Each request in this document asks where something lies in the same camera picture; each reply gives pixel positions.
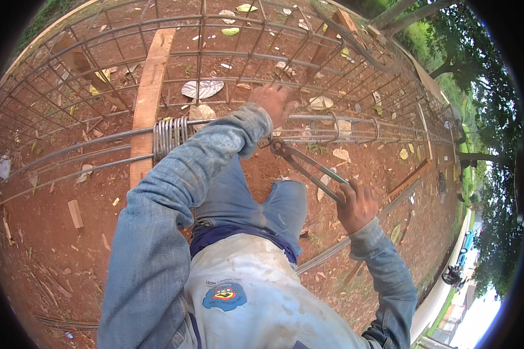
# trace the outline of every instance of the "worker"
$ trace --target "worker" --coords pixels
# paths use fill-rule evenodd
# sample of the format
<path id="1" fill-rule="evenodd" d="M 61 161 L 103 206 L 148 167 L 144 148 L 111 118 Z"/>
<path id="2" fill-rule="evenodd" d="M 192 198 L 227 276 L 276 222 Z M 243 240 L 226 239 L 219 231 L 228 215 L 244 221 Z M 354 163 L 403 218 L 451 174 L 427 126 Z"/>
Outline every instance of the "worker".
<path id="1" fill-rule="evenodd" d="M 370 187 L 340 185 L 337 216 L 379 293 L 361 335 L 295 274 L 306 187 L 280 177 L 263 204 L 238 157 L 283 125 L 297 102 L 267 84 L 237 111 L 172 150 L 127 194 L 112 243 L 99 348 L 409 348 L 417 291 L 379 227 Z M 179 232 L 196 223 L 190 246 Z M 360 304 L 351 304 L 357 308 Z"/>

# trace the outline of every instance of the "blue car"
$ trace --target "blue car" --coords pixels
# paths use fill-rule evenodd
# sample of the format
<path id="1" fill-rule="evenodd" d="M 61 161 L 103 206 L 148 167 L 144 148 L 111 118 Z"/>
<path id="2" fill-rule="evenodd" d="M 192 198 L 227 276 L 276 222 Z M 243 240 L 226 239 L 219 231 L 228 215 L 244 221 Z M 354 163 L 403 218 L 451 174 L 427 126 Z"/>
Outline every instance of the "blue car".
<path id="1" fill-rule="evenodd" d="M 458 261 L 456 262 L 456 265 L 463 266 L 466 262 L 466 253 L 472 249 L 474 235 L 474 232 L 471 230 L 468 230 L 465 233 L 464 242 L 460 248 L 460 254 L 458 255 Z"/>

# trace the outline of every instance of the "hand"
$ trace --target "hand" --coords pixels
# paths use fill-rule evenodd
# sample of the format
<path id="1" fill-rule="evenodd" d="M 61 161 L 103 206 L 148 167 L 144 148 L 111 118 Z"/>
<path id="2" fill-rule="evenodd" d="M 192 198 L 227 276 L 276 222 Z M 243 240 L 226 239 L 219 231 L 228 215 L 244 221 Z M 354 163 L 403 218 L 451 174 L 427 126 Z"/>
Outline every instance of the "hand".
<path id="1" fill-rule="evenodd" d="M 345 200 L 345 207 L 337 205 L 337 218 L 349 235 L 369 224 L 378 213 L 378 203 L 368 185 L 359 185 L 355 178 L 349 180 L 349 185 L 340 184 L 341 192 L 336 195 Z"/>
<path id="2" fill-rule="evenodd" d="M 250 93 L 246 100 L 258 104 L 270 115 L 274 129 L 285 123 L 289 115 L 299 106 L 299 102 L 289 102 L 286 104 L 287 95 L 291 89 L 280 84 L 267 83 L 262 87 L 257 87 Z"/>

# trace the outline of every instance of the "blue logo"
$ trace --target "blue logo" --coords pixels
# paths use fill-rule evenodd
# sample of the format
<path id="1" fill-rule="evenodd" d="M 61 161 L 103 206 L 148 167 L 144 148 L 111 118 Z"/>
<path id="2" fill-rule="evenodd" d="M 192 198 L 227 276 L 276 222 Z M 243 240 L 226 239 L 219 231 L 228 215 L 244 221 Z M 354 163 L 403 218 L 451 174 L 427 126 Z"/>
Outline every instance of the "blue logo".
<path id="1" fill-rule="evenodd" d="M 231 311 L 246 303 L 246 294 L 238 283 L 223 283 L 210 289 L 202 305 L 206 309 L 216 307 L 223 311 Z"/>

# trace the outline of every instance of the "jeans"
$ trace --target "jeans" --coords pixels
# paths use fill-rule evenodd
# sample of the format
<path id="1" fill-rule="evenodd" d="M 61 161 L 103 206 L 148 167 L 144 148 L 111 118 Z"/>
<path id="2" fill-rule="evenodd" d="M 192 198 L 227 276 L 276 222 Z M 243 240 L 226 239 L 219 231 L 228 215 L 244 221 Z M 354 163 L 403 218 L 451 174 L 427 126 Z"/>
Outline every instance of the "jeans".
<path id="1" fill-rule="evenodd" d="M 278 235 L 301 255 L 300 230 L 307 217 L 307 188 L 296 180 L 276 179 L 272 192 L 258 204 L 246 185 L 238 155 L 210 182 L 204 202 L 196 209 L 196 225 L 249 226 Z"/>

